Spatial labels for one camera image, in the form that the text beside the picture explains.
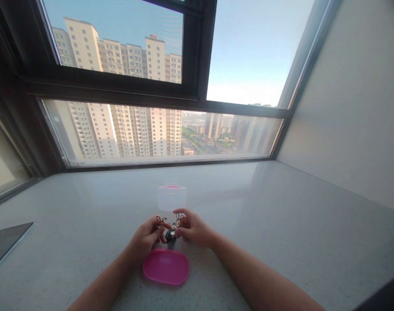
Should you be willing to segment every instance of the glass pane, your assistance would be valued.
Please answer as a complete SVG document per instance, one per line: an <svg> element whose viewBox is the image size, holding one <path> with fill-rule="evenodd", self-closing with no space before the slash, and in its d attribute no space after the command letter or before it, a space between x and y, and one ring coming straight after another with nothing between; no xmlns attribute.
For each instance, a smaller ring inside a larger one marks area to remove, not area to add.
<svg viewBox="0 0 394 311"><path fill-rule="evenodd" d="M20 158L0 128L0 193L29 178Z"/></svg>
<svg viewBox="0 0 394 311"><path fill-rule="evenodd" d="M314 0L218 0L207 99L275 107Z"/></svg>
<svg viewBox="0 0 394 311"><path fill-rule="evenodd" d="M64 66L181 83L183 14L142 0L44 0Z"/></svg>
<svg viewBox="0 0 394 311"><path fill-rule="evenodd" d="M44 100L69 165L269 156L282 119Z"/></svg>

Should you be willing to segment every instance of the white quartz countertop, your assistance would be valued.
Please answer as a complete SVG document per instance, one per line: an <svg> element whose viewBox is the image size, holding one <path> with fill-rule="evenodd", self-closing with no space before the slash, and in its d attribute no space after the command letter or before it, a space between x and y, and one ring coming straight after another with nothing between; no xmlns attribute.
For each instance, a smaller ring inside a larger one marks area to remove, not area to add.
<svg viewBox="0 0 394 311"><path fill-rule="evenodd" d="M353 309L394 277L394 210L280 162L68 173L0 205L0 229L34 222L0 264L0 310L69 307L159 213L161 185L187 187L189 209L328 310ZM249 309L210 250L175 250L190 261L182 286L138 269L114 309Z"/></svg>

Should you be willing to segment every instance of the person's right hand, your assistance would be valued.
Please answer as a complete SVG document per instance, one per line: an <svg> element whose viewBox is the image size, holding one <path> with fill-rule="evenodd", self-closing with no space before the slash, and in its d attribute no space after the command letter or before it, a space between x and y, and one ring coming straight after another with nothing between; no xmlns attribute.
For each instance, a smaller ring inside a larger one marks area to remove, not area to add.
<svg viewBox="0 0 394 311"><path fill-rule="evenodd" d="M176 238L183 237L184 241L190 240L198 246L212 247L216 232L200 216L186 208L172 212L185 214L185 217L180 220L180 226L175 230Z"/></svg>

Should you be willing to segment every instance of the sky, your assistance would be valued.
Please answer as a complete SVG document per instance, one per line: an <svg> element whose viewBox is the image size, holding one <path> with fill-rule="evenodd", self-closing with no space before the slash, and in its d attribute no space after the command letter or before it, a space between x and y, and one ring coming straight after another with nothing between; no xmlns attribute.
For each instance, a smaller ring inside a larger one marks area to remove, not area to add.
<svg viewBox="0 0 394 311"><path fill-rule="evenodd" d="M63 16L100 38L145 48L145 36L181 54L183 15L142 0L43 0L53 27ZM276 106L314 0L218 0L207 99Z"/></svg>

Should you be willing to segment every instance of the pink lid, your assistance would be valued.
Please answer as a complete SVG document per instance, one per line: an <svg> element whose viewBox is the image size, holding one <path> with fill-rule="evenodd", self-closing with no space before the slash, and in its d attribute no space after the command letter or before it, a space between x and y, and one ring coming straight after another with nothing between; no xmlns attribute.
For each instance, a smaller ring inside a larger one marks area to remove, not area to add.
<svg viewBox="0 0 394 311"><path fill-rule="evenodd" d="M144 261L143 271L148 279L164 284L180 285L188 276L187 257L180 252L157 248Z"/></svg>

